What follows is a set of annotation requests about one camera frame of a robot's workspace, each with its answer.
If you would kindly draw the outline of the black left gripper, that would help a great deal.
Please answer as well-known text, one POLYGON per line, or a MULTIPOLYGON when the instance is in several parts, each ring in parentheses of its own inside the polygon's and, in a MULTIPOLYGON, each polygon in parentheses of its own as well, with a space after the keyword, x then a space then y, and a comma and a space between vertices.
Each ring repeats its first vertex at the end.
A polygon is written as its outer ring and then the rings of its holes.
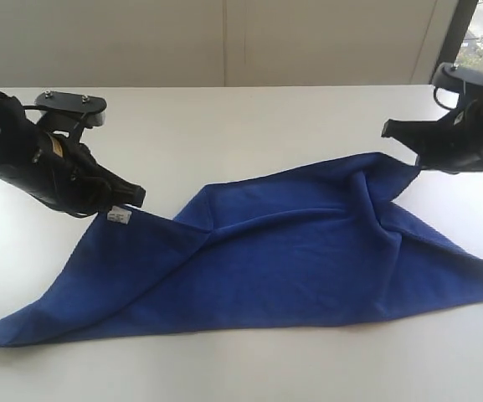
POLYGON ((0 179, 41 204, 76 218, 114 205, 141 208, 146 190, 114 179, 88 147, 30 121, 18 98, 0 94, 0 179))

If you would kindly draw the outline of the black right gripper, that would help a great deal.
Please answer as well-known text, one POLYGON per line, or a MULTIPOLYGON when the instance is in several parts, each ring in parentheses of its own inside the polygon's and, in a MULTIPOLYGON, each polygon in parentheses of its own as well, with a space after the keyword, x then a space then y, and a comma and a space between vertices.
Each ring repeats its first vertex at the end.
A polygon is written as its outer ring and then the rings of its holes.
MULTIPOLYGON (((456 106, 458 95, 438 91, 439 100, 456 106)), ((449 174, 483 172, 483 96, 447 111, 437 121, 387 120, 382 138, 391 138, 418 154, 416 164, 449 174)))

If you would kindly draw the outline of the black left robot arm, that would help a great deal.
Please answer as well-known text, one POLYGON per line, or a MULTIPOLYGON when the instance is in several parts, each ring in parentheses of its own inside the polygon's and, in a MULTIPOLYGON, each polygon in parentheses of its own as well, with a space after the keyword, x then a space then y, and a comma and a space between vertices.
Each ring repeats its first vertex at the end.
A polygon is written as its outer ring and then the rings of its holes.
POLYGON ((32 105, 0 91, 0 180, 75 218, 140 208, 146 191, 102 167, 81 141, 105 122, 106 100, 48 90, 32 105))

